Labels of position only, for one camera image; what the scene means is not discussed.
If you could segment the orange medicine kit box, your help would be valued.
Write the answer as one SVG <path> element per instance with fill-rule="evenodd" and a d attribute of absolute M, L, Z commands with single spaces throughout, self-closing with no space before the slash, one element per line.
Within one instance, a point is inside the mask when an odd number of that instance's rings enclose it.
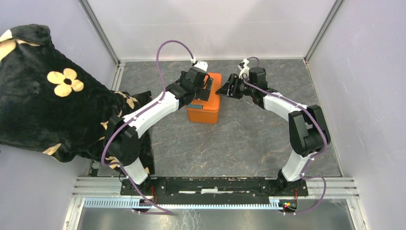
<path fill-rule="evenodd" d="M 222 75 L 209 72 L 210 80 L 205 89 L 210 90 L 208 101 L 193 100 L 186 106 L 188 119 L 194 123 L 215 124 L 220 110 L 220 95 L 216 94 L 222 86 Z"/>

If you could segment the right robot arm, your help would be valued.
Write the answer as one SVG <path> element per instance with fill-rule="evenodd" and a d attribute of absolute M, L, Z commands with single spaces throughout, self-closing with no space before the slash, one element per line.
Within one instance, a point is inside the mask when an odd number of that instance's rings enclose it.
<path fill-rule="evenodd" d="M 329 130 L 320 106 L 303 105 L 283 96 L 268 87 L 265 68 L 248 64 L 247 58 L 240 62 L 240 73 L 231 74 L 216 93 L 235 99 L 249 96 L 254 104 L 288 122 L 292 153 L 276 180 L 277 191 L 288 196 L 303 179 L 310 161 L 327 149 Z"/>

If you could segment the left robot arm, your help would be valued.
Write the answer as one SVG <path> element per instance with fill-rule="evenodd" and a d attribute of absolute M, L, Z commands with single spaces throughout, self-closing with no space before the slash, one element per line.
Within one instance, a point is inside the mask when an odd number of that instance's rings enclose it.
<path fill-rule="evenodd" d="M 198 61 L 188 71 L 182 71 L 178 80 L 139 110 L 109 119 L 102 154 L 109 153 L 118 160 L 118 167 L 133 182 L 132 189 L 138 195 L 145 195 L 150 190 L 148 172 L 140 159 L 141 137 L 159 120 L 193 100 L 208 100 L 210 78 L 207 69 L 207 62 Z"/>

